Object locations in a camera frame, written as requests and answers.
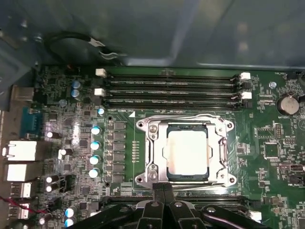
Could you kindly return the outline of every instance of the screw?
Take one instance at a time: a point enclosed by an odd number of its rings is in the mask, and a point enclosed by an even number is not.
[[[27,37],[21,37],[21,40],[22,40],[23,42],[27,42],[27,41],[28,41],[28,38],[27,38]]]
[[[156,126],[156,125],[151,125],[150,127],[149,127],[149,131],[151,132],[151,133],[156,133],[157,132],[157,130],[158,130],[158,127]]]
[[[206,210],[208,212],[216,212],[215,208],[212,208],[212,207],[208,207]]]
[[[275,88],[276,88],[276,82],[270,82],[270,83],[269,83],[269,87],[270,87],[271,89],[275,89]]]
[[[128,211],[128,209],[126,207],[123,207],[120,209],[120,212],[126,212],[126,211]]]
[[[175,203],[175,206],[176,206],[177,208],[182,207],[182,203],[176,202],[176,203]]]
[[[34,36],[34,41],[38,42],[38,43],[42,43],[43,42],[43,39],[40,35],[36,35]]]
[[[21,22],[21,27],[23,27],[23,28],[27,28],[28,27],[28,22],[27,22],[27,20],[23,20],[23,22]]]
[[[159,206],[159,204],[158,204],[158,202],[153,202],[153,203],[152,203],[152,206],[153,206],[153,207],[157,207],[157,206]]]
[[[150,174],[149,177],[150,177],[152,180],[155,180],[157,176],[153,173],[153,174]]]

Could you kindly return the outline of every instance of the black cable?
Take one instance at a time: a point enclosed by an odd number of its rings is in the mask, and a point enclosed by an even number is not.
[[[91,41],[91,37],[88,35],[84,35],[78,32],[69,32],[69,31],[63,31],[57,34],[53,34],[50,36],[47,36],[44,38],[44,47],[46,49],[46,51],[57,61],[59,62],[64,62],[64,60],[62,59],[62,57],[60,55],[58,55],[57,53],[55,53],[52,49],[51,46],[52,44],[54,44],[55,42],[61,41],[63,39],[68,39],[68,38],[75,38],[78,40],[83,40],[85,42],[90,42]]]

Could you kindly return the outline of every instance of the electrolytic capacitor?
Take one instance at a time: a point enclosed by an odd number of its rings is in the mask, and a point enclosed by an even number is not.
[[[61,135],[59,133],[49,131],[47,133],[47,137],[48,138],[53,138],[53,139],[58,139],[58,138],[61,138]]]
[[[74,223],[76,223],[76,218],[73,216],[65,220],[65,227],[67,228],[69,226],[72,226]]]
[[[66,155],[72,155],[73,154],[73,150],[72,149],[60,149],[59,153],[63,156]]]
[[[98,168],[93,168],[89,171],[89,176],[91,178],[96,178],[100,173],[100,170]]]
[[[56,182],[59,180],[59,176],[58,175],[52,175],[46,178],[46,182],[47,183],[52,183],[52,182]]]
[[[39,224],[44,225],[46,222],[48,222],[52,218],[53,218],[53,215],[51,213],[47,213],[42,218],[39,219]]]
[[[73,80],[72,81],[72,88],[80,90],[81,89],[81,82],[79,82],[78,80]]]
[[[97,141],[91,142],[91,144],[90,144],[90,148],[92,150],[98,150],[100,147],[101,147],[101,143],[97,142]]]
[[[46,191],[47,192],[52,192],[52,191],[54,191],[58,188],[59,188],[59,185],[57,183],[52,183],[52,184],[50,184],[46,187]]]
[[[101,132],[102,132],[102,129],[99,128],[98,126],[95,126],[95,127],[93,127],[93,128],[91,129],[91,133],[92,133],[93,135],[99,135]]]
[[[71,91],[71,96],[74,98],[74,99],[77,99],[77,100],[80,100],[81,99],[81,93],[79,90],[77,89],[74,89]]]
[[[105,110],[104,110],[103,108],[99,108],[99,109],[97,110],[97,113],[98,113],[100,116],[102,116],[102,115],[105,113]]]
[[[70,218],[76,214],[76,207],[75,206],[70,206],[65,210],[65,216]]]
[[[91,165],[97,165],[99,163],[100,159],[101,159],[100,156],[94,155],[94,156],[90,157],[89,161],[90,161]]]

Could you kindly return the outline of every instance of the microchip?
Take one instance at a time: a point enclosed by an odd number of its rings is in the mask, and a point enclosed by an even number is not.
[[[259,187],[265,187],[265,182],[260,181],[259,182]]]
[[[124,122],[115,122],[114,123],[114,129],[115,130],[125,130],[126,125]]]
[[[86,210],[87,209],[87,203],[80,203],[80,210]]]
[[[105,181],[112,181],[112,176],[105,176]]]
[[[123,182],[124,182],[124,175],[122,174],[113,175],[113,183],[123,183]]]
[[[90,187],[89,186],[81,187],[81,193],[84,194],[84,195],[90,194]]]
[[[87,140],[80,140],[80,147],[88,147],[88,141]]]
[[[244,154],[244,148],[237,148],[236,151],[238,154]]]
[[[125,133],[114,133],[114,140],[125,140]]]
[[[125,169],[124,164],[113,164],[114,173],[122,173],[122,172],[124,172],[124,169]]]
[[[108,140],[113,140],[113,134],[112,134],[112,133],[111,133],[111,134],[108,134],[108,135],[107,135],[107,139],[108,139]]]
[[[124,150],[125,144],[124,143],[113,143],[114,150]]]
[[[108,130],[113,130],[113,125],[108,124],[108,125],[107,125],[107,129],[108,129]]]
[[[106,149],[107,149],[107,150],[113,150],[113,144],[107,145],[107,146],[106,146]]]
[[[112,161],[113,160],[113,156],[112,155],[106,155],[105,159],[107,161]]]
[[[122,162],[125,160],[125,154],[113,154],[113,161]]]
[[[305,229],[305,219],[298,219],[299,229]]]
[[[112,171],[112,166],[106,166],[105,170],[106,171]]]
[[[91,99],[88,98],[88,97],[86,97],[86,98],[84,98],[84,99],[82,100],[82,102],[83,102],[84,104],[90,104],[90,103],[91,103]]]
[[[63,166],[63,170],[64,170],[64,171],[70,171],[70,170],[71,170],[71,165],[70,165],[70,164],[65,164],[65,165]]]
[[[73,119],[70,119],[70,118],[68,118],[64,121],[64,125],[66,125],[66,126],[70,126],[70,125],[72,125],[72,123],[73,123]]]
[[[57,121],[57,114],[55,114],[55,113],[50,113],[50,114],[49,114],[49,121],[50,121],[50,122],[56,122],[56,121]]]
[[[279,197],[272,197],[271,198],[271,204],[272,205],[279,205],[279,203],[280,203]]]

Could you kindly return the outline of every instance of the green circuit board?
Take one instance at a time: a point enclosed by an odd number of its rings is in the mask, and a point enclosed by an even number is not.
[[[212,77],[234,76],[242,71],[204,70],[204,69],[160,69],[108,67],[106,72],[113,75],[163,75]],[[304,165],[305,161],[305,106],[300,103],[299,111],[292,116],[282,115],[276,108],[283,94],[304,95],[305,82],[301,78],[287,80],[282,72],[249,71],[251,74],[252,107],[237,110],[167,110],[167,109],[106,109],[92,102],[92,91],[101,78],[95,76],[95,69],[64,67],[46,67],[39,75],[32,107],[43,112],[44,130],[60,132],[61,140],[53,140],[54,149],[71,147],[73,156],[45,165],[45,174],[73,174],[76,176],[74,190],[69,195],[60,194],[63,208],[70,205],[79,207],[78,220],[88,217],[90,203],[102,196],[146,196],[151,195],[135,184],[135,177],[145,169],[145,134],[136,128],[136,122],[152,115],[219,115],[234,123],[234,130],[228,135],[230,173],[237,177],[236,185],[227,189],[177,192],[179,196],[200,196],[207,194],[243,195],[250,199],[272,201],[261,207],[262,223],[272,228],[302,228],[305,220],[304,171],[294,172],[293,165]],[[71,97],[71,83],[78,80],[82,84],[82,98]],[[67,100],[65,107],[59,106],[59,100]],[[99,126],[102,134],[91,134],[91,128]],[[108,143],[118,135],[117,145],[120,158],[114,172],[105,160]],[[90,150],[90,143],[99,141],[98,150]],[[92,155],[102,160],[97,164],[101,174],[90,178],[88,172],[93,166],[89,163]],[[42,193],[43,203],[58,193]],[[48,223],[49,228],[63,227],[64,217],[58,212],[58,219]]]

